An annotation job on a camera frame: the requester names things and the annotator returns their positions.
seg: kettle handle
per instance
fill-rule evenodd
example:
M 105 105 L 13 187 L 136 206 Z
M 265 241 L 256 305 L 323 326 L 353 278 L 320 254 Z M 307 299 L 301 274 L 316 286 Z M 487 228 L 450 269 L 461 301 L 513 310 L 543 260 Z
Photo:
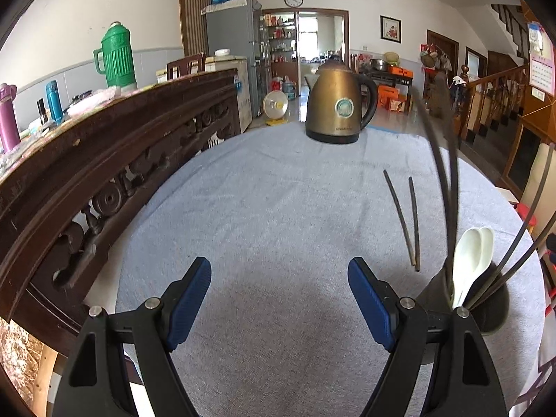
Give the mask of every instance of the kettle handle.
M 98 50 L 93 50 L 93 58 L 95 58 L 95 67 L 97 68 L 97 72 L 101 75 L 106 75 L 106 68 L 105 70 L 101 70 L 101 66 L 98 63 L 98 54 L 102 51 L 101 48 L 99 48 Z
M 359 85 L 364 85 L 367 86 L 367 88 L 369 88 L 369 106 L 367 107 L 367 111 L 365 112 L 363 118 L 361 119 L 361 130 L 363 130 L 368 125 L 368 123 L 371 122 L 371 119 L 375 115 L 376 106 L 378 105 L 379 102 L 379 91 L 378 88 L 376 87 L 376 83 L 373 80 L 371 80 L 368 76 L 362 74 L 354 74 L 354 75 Z

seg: gray tablecloth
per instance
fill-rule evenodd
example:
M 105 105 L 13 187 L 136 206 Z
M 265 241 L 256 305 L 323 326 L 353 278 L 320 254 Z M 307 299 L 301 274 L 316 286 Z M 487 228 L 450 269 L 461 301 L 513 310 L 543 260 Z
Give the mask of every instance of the gray tablecloth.
M 415 181 L 419 273 L 410 266 L 384 168 L 411 234 L 408 176 Z M 459 169 L 458 239 L 469 227 L 491 226 L 498 262 L 521 220 L 473 167 L 459 161 Z M 347 264 L 362 256 L 399 296 L 417 296 L 446 256 L 443 221 L 424 138 L 366 129 L 357 143 L 333 146 L 309 139 L 298 123 L 255 130 L 197 156 L 151 199 L 131 236 L 116 309 L 159 296 L 205 256 L 212 283 L 189 338 L 172 353 L 198 412 L 358 416 L 387 353 L 351 294 Z M 526 235 L 514 261 L 530 243 Z M 508 320 L 486 339 L 508 407 L 543 329 L 536 256 L 509 282 L 509 293 Z M 429 375 L 423 367 L 408 415 L 419 415 Z

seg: utensil holder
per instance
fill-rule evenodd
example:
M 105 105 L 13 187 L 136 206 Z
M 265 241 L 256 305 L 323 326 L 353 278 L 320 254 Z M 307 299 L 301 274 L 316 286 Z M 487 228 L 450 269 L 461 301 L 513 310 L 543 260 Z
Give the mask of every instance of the utensil holder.
M 487 281 L 496 270 L 496 264 L 491 262 L 486 271 L 480 275 L 473 283 L 463 307 L 467 304 L 470 297 L 474 296 L 482 285 Z M 450 305 L 450 297 L 448 296 L 448 288 L 446 284 L 446 269 L 442 269 L 430 280 L 429 284 L 416 298 L 416 301 L 426 310 L 440 313 L 452 313 Z M 470 310 L 471 315 L 475 319 L 477 327 L 481 334 L 488 336 L 497 332 L 506 322 L 510 307 L 510 297 L 506 284 L 500 287 L 496 293 L 491 295 L 485 302 Z M 436 348 L 434 345 L 427 345 L 423 354 L 423 365 L 432 363 Z

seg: pink water bottle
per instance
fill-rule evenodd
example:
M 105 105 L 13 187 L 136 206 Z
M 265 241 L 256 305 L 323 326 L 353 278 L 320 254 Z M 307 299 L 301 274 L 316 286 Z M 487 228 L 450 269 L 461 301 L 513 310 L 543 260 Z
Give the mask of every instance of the pink water bottle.
M 13 84 L 0 84 L 0 140 L 4 152 L 9 152 L 21 142 L 16 115 L 13 112 L 13 99 L 16 98 L 16 94 L 17 87 Z

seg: bolt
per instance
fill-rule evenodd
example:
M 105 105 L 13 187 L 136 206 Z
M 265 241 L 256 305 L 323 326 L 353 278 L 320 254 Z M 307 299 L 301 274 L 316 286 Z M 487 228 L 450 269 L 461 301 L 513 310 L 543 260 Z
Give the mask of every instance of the bolt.
M 156 309 L 159 304 L 160 304 L 160 299 L 156 297 L 149 298 L 148 300 L 145 301 L 145 307 L 147 309 Z
M 102 313 L 102 307 L 101 306 L 92 306 L 89 309 L 89 316 L 96 318 L 97 316 L 99 316 Z
M 400 300 L 401 307 L 404 309 L 413 309 L 415 307 L 415 301 L 411 298 L 402 298 Z
M 469 316 L 469 311 L 466 308 L 457 308 L 455 312 L 461 318 L 467 318 Z

